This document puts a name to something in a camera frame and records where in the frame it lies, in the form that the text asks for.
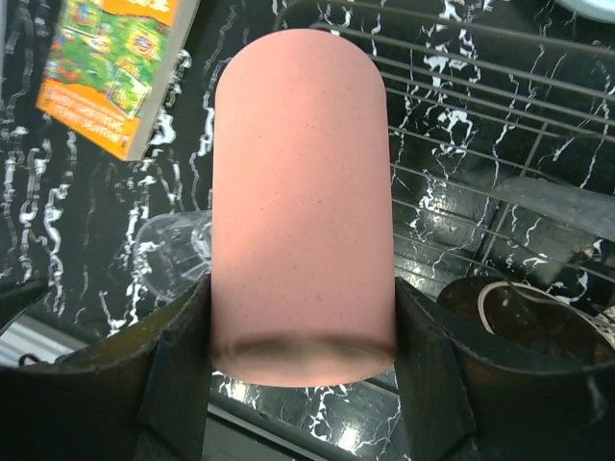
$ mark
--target pink cylinder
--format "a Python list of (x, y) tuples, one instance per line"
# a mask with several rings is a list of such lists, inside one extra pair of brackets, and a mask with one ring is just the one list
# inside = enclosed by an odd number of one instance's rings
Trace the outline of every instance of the pink cylinder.
[(345, 38), (260, 38), (215, 95), (212, 361), (243, 381), (335, 385), (395, 359), (386, 96)]

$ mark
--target colorful book illustration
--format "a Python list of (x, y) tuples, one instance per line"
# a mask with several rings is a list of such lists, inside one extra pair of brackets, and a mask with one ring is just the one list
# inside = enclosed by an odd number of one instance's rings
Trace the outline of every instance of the colorful book illustration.
[(198, 0), (65, 0), (37, 107), (141, 159)]

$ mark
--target glass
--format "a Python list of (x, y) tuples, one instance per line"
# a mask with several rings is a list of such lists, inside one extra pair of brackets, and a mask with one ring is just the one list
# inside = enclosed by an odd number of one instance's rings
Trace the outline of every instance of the glass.
[(147, 289), (171, 302), (211, 270), (211, 211), (156, 216), (138, 231), (135, 269)]

